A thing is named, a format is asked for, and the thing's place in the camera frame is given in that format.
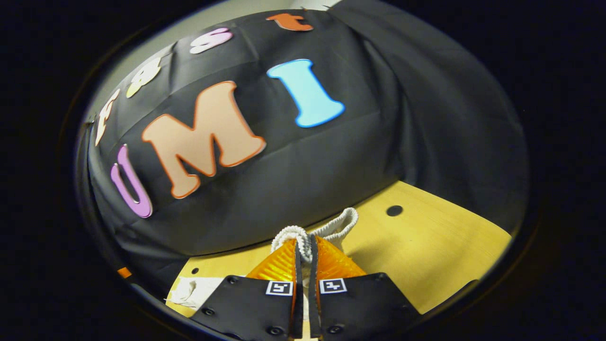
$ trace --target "wooden table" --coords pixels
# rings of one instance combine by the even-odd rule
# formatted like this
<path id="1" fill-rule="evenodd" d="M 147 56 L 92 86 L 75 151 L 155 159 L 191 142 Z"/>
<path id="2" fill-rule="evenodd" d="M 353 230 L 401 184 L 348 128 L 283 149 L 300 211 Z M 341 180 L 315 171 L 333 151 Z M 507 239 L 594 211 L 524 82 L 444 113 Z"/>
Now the wooden table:
<path id="1" fill-rule="evenodd" d="M 386 210 L 394 205 L 404 210 L 391 217 Z M 359 220 L 343 241 L 343 250 L 367 273 L 387 273 L 421 314 L 481 279 L 511 239 L 488 220 L 401 181 L 354 207 Z M 270 242 L 190 258 L 179 276 L 246 275 L 269 255 Z M 193 268 L 199 269 L 196 274 L 191 273 Z M 172 302 L 167 305 L 186 317 L 195 312 Z"/>

